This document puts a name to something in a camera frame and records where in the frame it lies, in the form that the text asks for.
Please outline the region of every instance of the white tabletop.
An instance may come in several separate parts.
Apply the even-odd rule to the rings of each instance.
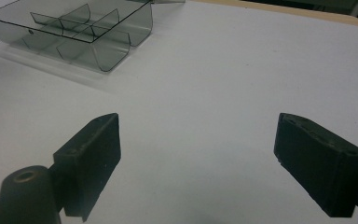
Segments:
[[[117,112],[122,160],[89,224],[358,223],[329,218],[273,154],[281,112],[358,146],[358,27],[191,1],[153,17],[109,74],[0,42],[0,184]]]

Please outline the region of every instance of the clear plastic tray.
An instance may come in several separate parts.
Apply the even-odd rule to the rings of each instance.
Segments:
[[[151,33],[149,0],[18,0],[0,7],[0,40],[110,71]]]

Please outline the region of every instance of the white table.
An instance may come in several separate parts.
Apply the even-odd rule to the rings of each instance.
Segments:
[[[122,160],[89,224],[358,223],[329,218],[273,154],[281,112],[358,146],[358,27],[191,1],[153,14],[105,75],[0,42],[0,184],[118,112]]]

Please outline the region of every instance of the plastic organizer box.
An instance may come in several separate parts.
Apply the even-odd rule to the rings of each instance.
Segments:
[[[18,0],[0,7],[0,40],[110,71],[151,33],[148,0]]]

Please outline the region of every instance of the screw hole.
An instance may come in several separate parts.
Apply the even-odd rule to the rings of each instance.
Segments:
[[[76,154],[77,153],[77,148],[73,147],[73,148],[69,149],[67,153],[68,154]]]
[[[357,155],[357,153],[355,151],[352,151],[352,150],[347,151],[347,153],[352,155],[352,156]]]
[[[314,138],[318,138],[318,134],[316,134],[316,132],[314,132],[314,131],[309,131],[309,134],[310,134],[310,136],[312,136]]]
[[[24,182],[34,179],[35,177],[36,177],[35,171],[25,171],[25,172],[17,175],[16,177],[14,177],[14,182],[24,183]]]

